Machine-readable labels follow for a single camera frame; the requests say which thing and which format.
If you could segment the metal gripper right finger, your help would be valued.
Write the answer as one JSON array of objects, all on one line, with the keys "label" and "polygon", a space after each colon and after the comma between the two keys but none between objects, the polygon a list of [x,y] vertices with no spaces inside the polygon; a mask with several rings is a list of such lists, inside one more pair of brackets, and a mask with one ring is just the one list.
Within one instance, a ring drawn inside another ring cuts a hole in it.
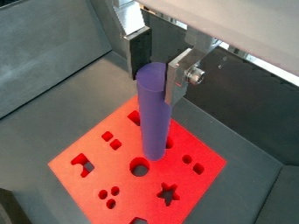
[{"label": "metal gripper right finger", "polygon": [[186,42],[191,45],[168,63],[165,74],[164,101],[173,106],[187,92],[188,84],[199,85],[206,72],[200,69],[200,62],[222,41],[202,31],[188,27]]}]

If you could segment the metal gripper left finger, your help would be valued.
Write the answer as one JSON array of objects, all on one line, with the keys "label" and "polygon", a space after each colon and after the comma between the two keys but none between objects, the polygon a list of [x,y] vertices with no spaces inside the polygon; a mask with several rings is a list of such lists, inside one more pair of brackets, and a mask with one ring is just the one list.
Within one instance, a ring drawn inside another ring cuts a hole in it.
[{"label": "metal gripper left finger", "polygon": [[152,30],[145,25],[140,4],[135,0],[113,0],[116,21],[120,25],[129,77],[151,61]]}]

